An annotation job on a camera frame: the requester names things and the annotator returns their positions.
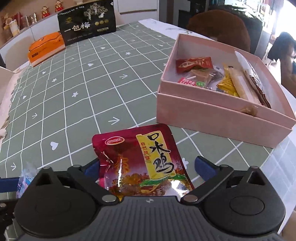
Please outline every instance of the red snack package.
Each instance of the red snack package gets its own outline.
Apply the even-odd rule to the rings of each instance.
[[[190,59],[177,59],[176,68],[177,73],[188,72],[193,67],[198,66],[205,69],[213,69],[211,57],[201,57],[201,58],[190,58]]]
[[[94,135],[99,185],[124,196],[177,196],[193,189],[175,140],[165,124]]]
[[[194,81],[189,80],[189,79],[186,79],[186,78],[184,78],[184,77],[182,77],[182,78],[178,81],[178,83],[180,83],[180,84],[185,84],[185,85],[196,86],[196,84],[195,84]]]

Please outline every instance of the brown chair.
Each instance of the brown chair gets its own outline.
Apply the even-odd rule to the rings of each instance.
[[[187,29],[218,42],[250,52],[250,36],[244,22],[224,10],[210,10],[194,15]]]

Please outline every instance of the open box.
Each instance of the open box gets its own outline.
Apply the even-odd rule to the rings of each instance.
[[[259,75],[272,107],[254,104],[205,88],[177,83],[176,60],[212,58],[214,66],[223,63],[240,69],[234,51],[240,52]],[[256,116],[240,111],[257,106]],[[296,123],[295,115],[279,84],[264,63],[243,50],[216,41],[179,34],[161,76],[157,92],[157,122],[275,148]]]

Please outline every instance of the black gift box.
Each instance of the black gift box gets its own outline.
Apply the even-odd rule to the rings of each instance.
[[[65,45],[116,31],[113,0],[84,3],[58,13]]]

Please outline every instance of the gold figurine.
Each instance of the gold figurine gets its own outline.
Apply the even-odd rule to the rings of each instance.
[[[46,18],[50,15],[49,11],[48,11],[48,7],[44,6],[42,8],[42,18]]]
[[[63,10],[63,5],[62,5],[62,2],[57,0],[57,3],[56,3],[56,6],[55,6],[55,11],[58,12],[58,11],[61,11]]]

